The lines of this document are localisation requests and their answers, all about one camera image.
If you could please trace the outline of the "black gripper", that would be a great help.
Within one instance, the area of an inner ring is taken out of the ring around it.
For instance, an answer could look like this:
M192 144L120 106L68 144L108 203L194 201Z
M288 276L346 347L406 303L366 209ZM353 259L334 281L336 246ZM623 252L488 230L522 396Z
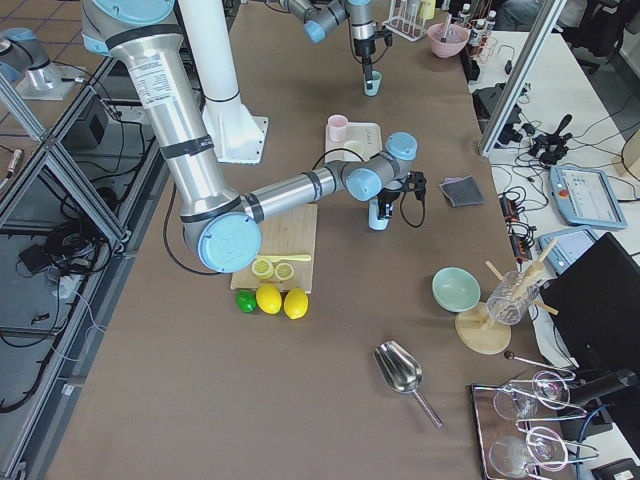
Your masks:
M427 181L422 172L410 171L405 177L394 180L377 195L377 219L386 220L393 217L394 204L401 193L413 193L422 204L426 201Z
M376 41L379 39L384 41L386 48L393 44L392 33L389 30L377 30L367 39L353 41L354 58L358 63L362 63L365 86L370 86L370 80L373 80L373 55L376 52Z

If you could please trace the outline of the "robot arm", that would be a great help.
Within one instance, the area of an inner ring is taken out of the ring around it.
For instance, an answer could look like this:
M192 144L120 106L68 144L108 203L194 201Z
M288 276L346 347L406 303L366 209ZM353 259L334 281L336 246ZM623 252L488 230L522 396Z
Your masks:
M315 6L311 1L279 1L285 12L294 15L304 24L304 30L314 43L323 41L341 23L349 23L353 42L353 54L361 65L364 76L364 92L377 93L372 59L376 41L382 39L385 47L392 46L392 32L374 21L373 2L367 0L330 1L326 7Z
M397 132L368 160L336 160L237 192L221 166L259 161L268 122L241 101L222 3L85 1L81 8L86 49L127 68L182 199L184 241L207 268L249 266L266 218L341 190L367 201L409 177L418 144Z

